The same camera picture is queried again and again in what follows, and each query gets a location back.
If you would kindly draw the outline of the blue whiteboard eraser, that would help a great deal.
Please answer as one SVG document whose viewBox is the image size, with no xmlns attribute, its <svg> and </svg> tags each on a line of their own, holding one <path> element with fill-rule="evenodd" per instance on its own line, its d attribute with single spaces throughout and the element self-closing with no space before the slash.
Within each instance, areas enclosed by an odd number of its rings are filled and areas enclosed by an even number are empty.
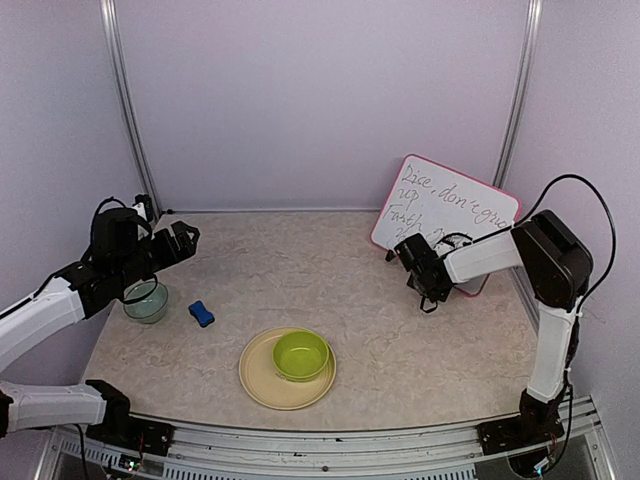
<svg viewBox="0 0 640 480">
<path fill-rule="evenodd" d="M 206 328 L 215 322 L 214 314 L 206 308 L 201 300 L 192 303 L 188 307 L 188 311 L 201 328 Z"/>
</svg>

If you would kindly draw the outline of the pink framed whiteboard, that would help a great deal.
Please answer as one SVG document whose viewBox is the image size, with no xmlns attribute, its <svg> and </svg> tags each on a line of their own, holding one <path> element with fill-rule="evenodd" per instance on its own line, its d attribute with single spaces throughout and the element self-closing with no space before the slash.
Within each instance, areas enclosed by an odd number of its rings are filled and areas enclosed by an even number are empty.
<svg viewBox="0 0 640 480">
<path fill-rule="evenodd" d="M 457 170 L 411 154 L 371 232 L 371 241 L 391 250 L 419 233 L 444 255 L 515 223 L 520 201 Z"/>
</svg>

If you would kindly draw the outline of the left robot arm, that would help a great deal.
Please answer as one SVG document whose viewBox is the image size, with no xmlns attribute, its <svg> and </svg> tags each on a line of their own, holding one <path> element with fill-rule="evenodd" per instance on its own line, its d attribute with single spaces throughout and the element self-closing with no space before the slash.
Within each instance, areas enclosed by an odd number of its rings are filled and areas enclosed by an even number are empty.
<svg viewBox="0 0 640 480">
<path fill-rule="evenodd" d="M 1 366 L 57 332 L 88 320 L 140 281 L 196 254 L 198 228 L 182 221 L 153 230 L 146 196 L 133 207 L 110 197 L 97 207 L 90 243 L 80 260 L 50 274 L 29 296 L 1 314 Z M 140 434 L 128 398 L 101 380 L 70 386 L 1 385 L 1 433 L 65 424 L 100 425 L 121 445 Z"/>
</svg>

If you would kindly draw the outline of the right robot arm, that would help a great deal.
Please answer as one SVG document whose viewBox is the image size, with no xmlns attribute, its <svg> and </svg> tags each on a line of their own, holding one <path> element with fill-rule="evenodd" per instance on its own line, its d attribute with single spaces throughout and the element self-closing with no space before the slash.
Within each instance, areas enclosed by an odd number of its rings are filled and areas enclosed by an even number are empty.
<svg viewBox="0 0 640 480">
<path fill-rule="evenodd" d="M 400 260 L 409 274 L 408 287 L 423 303 L 432 305 L 477 277 L 512 267 L 524 269 L 537 301 L 537 348 L 511 433 L 523 444 L 552 434 L 558 405 L 569 386 L 581 303 L 593 270 L 591 254 L 561 219 L 544 210 L 444 255 L 430 247 L 423 235 L 414 234 L 390 249 L 385 259 Z"/>
</svg>

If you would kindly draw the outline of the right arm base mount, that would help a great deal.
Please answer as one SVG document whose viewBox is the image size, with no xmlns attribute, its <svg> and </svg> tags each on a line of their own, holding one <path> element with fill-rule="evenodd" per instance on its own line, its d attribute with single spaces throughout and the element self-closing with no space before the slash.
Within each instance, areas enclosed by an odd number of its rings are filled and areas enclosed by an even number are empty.
<svg viewBox="0 0 640 480">
<path fill-rule="evenodd" d="M 529 447 L 562 437 L 565 433 L 559 420 L 527 430 L 520 416 L 480 423 L 477 428 L 479 442 L 485 456 Z"/>
</svg>

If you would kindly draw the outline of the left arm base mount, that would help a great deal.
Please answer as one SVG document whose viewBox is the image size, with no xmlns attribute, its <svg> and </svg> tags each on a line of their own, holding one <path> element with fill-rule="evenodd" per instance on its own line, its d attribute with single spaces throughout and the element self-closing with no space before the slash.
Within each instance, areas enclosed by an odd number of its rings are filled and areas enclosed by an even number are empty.
<svg viewBox="0 0 640 480">
<path fill-rule="evenodd" d="M 88 426 L 86 434 L 90 439 L 108 445 L 166 457 L 174 431 L 168 423 L 116 415 L 106 416 L 100 424 Z"/>
</svg>

